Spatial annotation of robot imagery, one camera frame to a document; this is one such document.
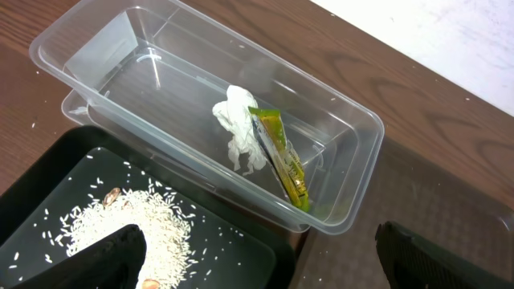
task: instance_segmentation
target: yellow packet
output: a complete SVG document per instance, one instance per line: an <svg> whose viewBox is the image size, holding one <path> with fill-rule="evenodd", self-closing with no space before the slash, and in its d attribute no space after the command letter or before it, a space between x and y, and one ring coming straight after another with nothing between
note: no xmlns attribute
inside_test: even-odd
<svg viewBox="0 0 514 289"><path fill-rule="evenodd" d="M266 153L277 179L291 203L301 210L309 210L308 191L305 187L304 168L300 158L288 141L280 111L276 109L248 108L255 138Z"/></svg>

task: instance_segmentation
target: wooden table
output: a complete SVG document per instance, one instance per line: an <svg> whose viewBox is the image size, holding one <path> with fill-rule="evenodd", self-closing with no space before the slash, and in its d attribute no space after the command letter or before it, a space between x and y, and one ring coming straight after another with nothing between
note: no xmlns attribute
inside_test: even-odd
<svg viewBox="0 0 514 289"><path fill-rule="evenodd" d="M375 111L382 153L415 154L514 209L514 118L308 0L184 2ZM0 192L74 126L60 111L71 89L39 71L28 47L76 3L0 2Z"/></svg>

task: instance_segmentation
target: stacked plastic container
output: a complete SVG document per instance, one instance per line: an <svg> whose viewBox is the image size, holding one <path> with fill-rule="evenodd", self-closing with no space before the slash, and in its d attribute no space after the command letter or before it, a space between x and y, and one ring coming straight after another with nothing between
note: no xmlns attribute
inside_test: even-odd
<svg viewBox="0 0 514 289"><path fill-rule="evenodd" d="M289 230L340 234L352 225L384 135L380 119L204 14L174 0L83 0L30 53L75 90L63 103L73 120L105 118L207 179L213 193ZM304 166L308 213L290 204L269 167L233 171L231 134L211 111L230 84L281 111Z"/></svg>

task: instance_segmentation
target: white floor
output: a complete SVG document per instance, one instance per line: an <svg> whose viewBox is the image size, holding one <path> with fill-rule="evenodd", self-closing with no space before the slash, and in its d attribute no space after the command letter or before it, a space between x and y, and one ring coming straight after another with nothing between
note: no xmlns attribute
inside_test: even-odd
<svg viewBox="0 0 514 289"><path fill-rule="evenodd" d="M514 116L514 0L312 0Z"/></svg>

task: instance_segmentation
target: black object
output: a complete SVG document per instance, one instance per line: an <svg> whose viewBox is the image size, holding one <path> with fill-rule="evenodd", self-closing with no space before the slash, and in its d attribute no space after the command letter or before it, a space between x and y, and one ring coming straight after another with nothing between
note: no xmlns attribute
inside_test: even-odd
<svg viewBox="0 0 514 289"><path fill-rule="evenodd" d="M86 159L86 154L92 155L94 159ZM130 179L126 178L126 173L111 173L120 171L121 168L126 169L123 161L129 161L133 169L135 169ZM141 174L141 169L146 172L144 176ZM175 202L179 199L184 202L184 205L194 204L197 207L194 211L197 214L197 218L200 218L199 215L203 214L206 215L206 223L210 222L209 227L201 227L203 223L195 220L195 226L189 240L191 250L196 250L194 258L198 261L200 261L200 258L206 258L204 262L198 264L198 267L191 267L197 271L196 275L200 275L201 272L204 274L201 277L198 276L198 278L204 281L203 278L206 277L205 273L212 269L212 273L206 278L207 283L203 283L201 287L230 288L238 284L240 285L242 282L253 281L251 279L245 281L246 276L243 273L244 271L233 270L234 268L262 271L262 276L266 279L255 282L255 287L287 287L295 268L292 248L284 240L261 225L223 205L211 192L199 187L185 177L188 176L188 173L189 172L181 171L180 167L173 168L172 171L160 166L99 128L81 127L72 129L70 132L64 134L2 197L0 197L0 227L2 228L2 230L0 230L0 243L2 244L2 246L0 246L0 263L4 261L4 263L12 262L11 253L6 257L9 260L2 261L3 255L6 255L6 250L2 251L2 249L9 245L6 243L8 238L11 238L10 242L12 242L12 238L14 237L13 233L15 231L17 235L16 238L22 240L20 242L25 242L25 240L29 240L28 242L41 241L41 230L43 230L43 228L40 228L40 226L42 224L46 226L46 223L43 221L41 221L37 227L39 230L39 240L37 238L19 238L18 234L21 234L19 233L19 227L24 222L24 226L27 226L27 220L28 218L32 218L32 215L43 214L40 213L42 203L46 206L47 202L54 198L57 191L61 192L60 196L63 196L63 199L59 198L58 201L54 201L51 204L65 203L66 205L61 205L61 207L65 206L66 210L69 211L71 209L70 206L84 206L87 204L85 201L91 201L91 199L84 193L83 201L78 202L76 197L70 197L69 194L66 195L65 193L75 192L79 189L83 190L84 186L88 187L89 184L94 183L97 176L102 178L105 183L104 187L107 189L107 191L103 192L100 190L91 190L90 193L94 194L97 198L103 198L114 186L133 189L135 186L147 186L148 177L151 176L152 178L157 178L163 184L172 186L178 191ZM69 177L72 177L73 181L67 181ZM51 211L51 218L58 218L59 216L63 216L66 212L66 210L57 206L50 207L50 203L47 208ZM219 249L220 241L222 240L222 237L218 236L218 228L225 230L229 229L229 227L233 229L231 232L234 233L232 235L224 233L223 237L233 242L231 242L231 244L226 242L224 249L228 254L232 254L227 256L229 259L236 260L238 257L240 258L239 261L242 263L240 267L238 267L237 262L231 263L231 267L225 263L213 262L214 255L211 249ZM52 231L59 230L59 227L51 229ZM244 234L244 237L239 238L239 233ZM58 248L57 246L47 246L51 250ZM233 246L231 252L228 251L229 246ZM204 248L208 248L206 256L202 256L202 250ZM245 251L244 248L251 248L251 250ZM226 261L222 259L221 255L218 255L218 260ZM217 275L216 272L220 271L226 273L230 272L230 278L227 277L228 275ZM2 271L0 271L0 286L1 285ZM179 288L196 286L194 286L190 280L187 280L183 281Z"/></svg>
<svg viewBox="0 0 514 289"><path fill-rule="evenodd" d="M13 289L133 289L145 255L143 232L125 226Z"/></svg>
<svg viewBox="0 0 514 289"><path fill-rule="evenodd" d="M380 225L377 253L391 289L513 289L395 222Z"/></svg>

